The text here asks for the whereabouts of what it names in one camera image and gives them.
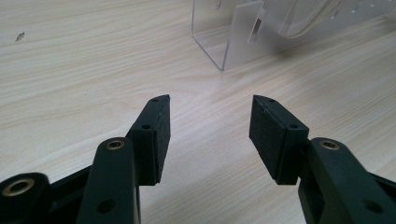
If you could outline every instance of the screw hole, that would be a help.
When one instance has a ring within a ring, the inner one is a hole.
[[[101,214],[109,213],[116,207],[116,202],[111,199],[107,199],[99,203],[96,207],[96,211]]]
[[[3,195],[7,197],[20,195],[30,189],[34,184],[35,181],[32,178],[17,180],[3,189]]]
[[[374,213],[380,214],[380,213],[384,212],[384,209],[382,208],[382,206],[379,205],[378,203],[373,202],[373,201],[364,200],[363,204],[366,209],[368,209]]]
[[[340,147],[337,144],[335,144],[334,142],[331,142],[331,141],[321,141],[320,144],[322,145],[322,147],[330,149],[330,150],[340,149]]]
[[[116,141],[107,143],[106,147],[107,147],[107,149],[110,149],[110,150],[116,150],[116,149],[122,148],[124,145],[125,145],[124,142],[116,140]]]

